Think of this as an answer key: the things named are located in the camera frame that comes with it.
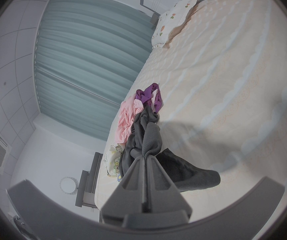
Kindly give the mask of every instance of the curtain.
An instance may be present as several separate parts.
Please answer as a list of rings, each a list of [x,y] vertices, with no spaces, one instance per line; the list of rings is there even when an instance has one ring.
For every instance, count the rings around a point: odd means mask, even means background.
[[[113,0],[50,0],[36,41],[40,110],[107,140],[152,46],[150,17]]]

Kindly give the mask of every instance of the beige bed sheet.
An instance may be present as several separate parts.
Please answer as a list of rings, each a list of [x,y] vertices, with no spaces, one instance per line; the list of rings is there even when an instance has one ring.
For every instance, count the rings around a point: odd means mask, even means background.
[[[164,103],[162,150],[221,176],[218,186],[182,193],[193,208],[190,221],[232,204],[263,176],[286,184],[277,216],[287,202],[287,19],[277,5],[201,2],[168,49],[153,49],[126,98],[153,82]],[[99,209],[117,185],[101,165]]]

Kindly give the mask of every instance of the mattress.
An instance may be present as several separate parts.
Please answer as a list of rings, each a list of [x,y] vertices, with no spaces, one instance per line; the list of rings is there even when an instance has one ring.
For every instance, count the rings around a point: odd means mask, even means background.
[[[287,202],[287,19],[277,5],[200,2],[169,47],[153,49],[126,99],[153,82],[163,99],[162,150],[221,176],[218,186],[182,193],[190,221],[229,206],[264,176],[286,185],[280,212]],[[105,152],[117,122],[118,115]],[[99,209],[117,185],[101,165]]]

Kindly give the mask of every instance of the pile of clothes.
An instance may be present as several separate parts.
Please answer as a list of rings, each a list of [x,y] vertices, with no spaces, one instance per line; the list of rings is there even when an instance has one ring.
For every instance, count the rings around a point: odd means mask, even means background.
[[[162,138],[157,126],[162,97],[156,83],[122,102],[115,146],[104,156],[107,175],[120,181],[133,161],[155,156],[179,191],[211,188],[220,183],[219,173],[197,168],[173,154],[168,148],[161,152]]]

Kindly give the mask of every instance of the pillow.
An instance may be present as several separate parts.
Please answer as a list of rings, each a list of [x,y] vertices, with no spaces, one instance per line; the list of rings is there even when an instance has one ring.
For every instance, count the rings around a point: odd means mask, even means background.
[[[152,48],[163,47],[184,27],[197,0],[180,0],[174,7],[159,16],[156,30],[152,36]]]

